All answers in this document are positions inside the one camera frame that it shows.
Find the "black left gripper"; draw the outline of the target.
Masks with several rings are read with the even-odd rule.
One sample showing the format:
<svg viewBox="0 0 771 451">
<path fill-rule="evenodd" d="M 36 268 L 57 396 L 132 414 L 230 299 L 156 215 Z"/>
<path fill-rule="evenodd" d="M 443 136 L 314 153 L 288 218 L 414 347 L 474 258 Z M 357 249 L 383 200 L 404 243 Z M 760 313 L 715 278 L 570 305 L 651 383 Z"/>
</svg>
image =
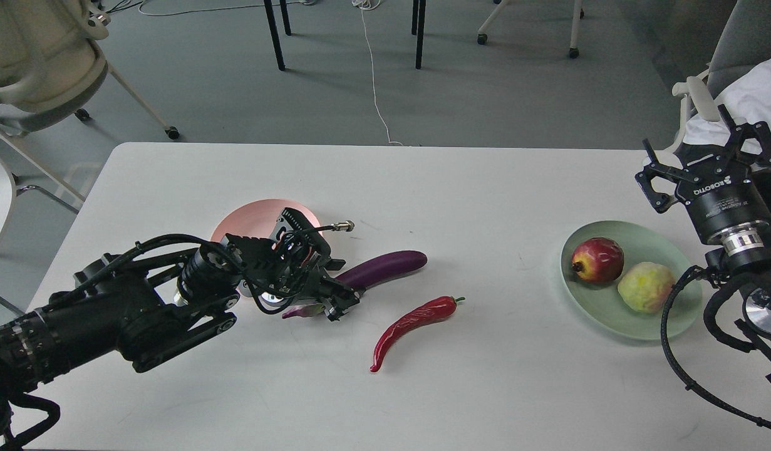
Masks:
<svg viewBox="0 0 771 451">
<path fill-rule="evenodd" d="M 337 321 L 360 302 L 359 293 L 329 272 L 344 266 L 331 257 L 323 231 L 345 230 L 344 222 L 313 226 L 294 208 L 284 208 L 267 239 L 233 234 L 225 244 L 242 263 L 244 294 L 265 308 L 288 308 L 317 299 L 325 317 Z"/>
</svg>

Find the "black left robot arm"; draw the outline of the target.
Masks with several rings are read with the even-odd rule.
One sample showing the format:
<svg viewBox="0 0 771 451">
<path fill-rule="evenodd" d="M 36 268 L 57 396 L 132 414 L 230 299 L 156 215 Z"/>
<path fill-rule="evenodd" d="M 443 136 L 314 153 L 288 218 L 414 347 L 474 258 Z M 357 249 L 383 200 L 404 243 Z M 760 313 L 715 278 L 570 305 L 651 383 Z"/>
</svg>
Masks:
<svg viewBox="0 0 771 451">
<path fill-rule="evenodd" d="M 315 299 L 339 319 L 358 295 L 329 276 L 343 260 L 331 257 L 322 231 L 285 208 L 267 239 L 154 237 L 105 254 L 74 289 L 0 325 L 1 449 L 21 450 L 59 422 L 59 405 L 33 396 L 39 385 L 111 351 L 136 372 L 156 368 L 232 328 L 240 288 L 266 314 Z"/>
</svg>

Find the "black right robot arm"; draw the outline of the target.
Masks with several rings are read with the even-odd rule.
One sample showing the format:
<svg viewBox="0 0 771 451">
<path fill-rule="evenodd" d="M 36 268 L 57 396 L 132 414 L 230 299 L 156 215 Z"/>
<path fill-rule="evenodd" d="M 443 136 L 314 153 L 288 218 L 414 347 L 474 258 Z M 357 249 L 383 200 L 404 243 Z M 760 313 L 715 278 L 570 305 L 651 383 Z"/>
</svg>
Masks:
<svg viewBox="0 0 771 451">
<path fill-rule="evenodd" d="M 771 362 L 771 212 L 753 181 L 755 172 L 771 172 L 771 132 L 763 121 L 738 125 L 726 106 L 717 113 L 730 132 L 719 152 L 676 168 L 645 142 L 649 163 L 635 180 L 657 213 L 683 204 L 700 242 L 713 247 L 706 268 L 691 270 L 715 287 L 703 312 L 706 330 Z"/>
</svg>

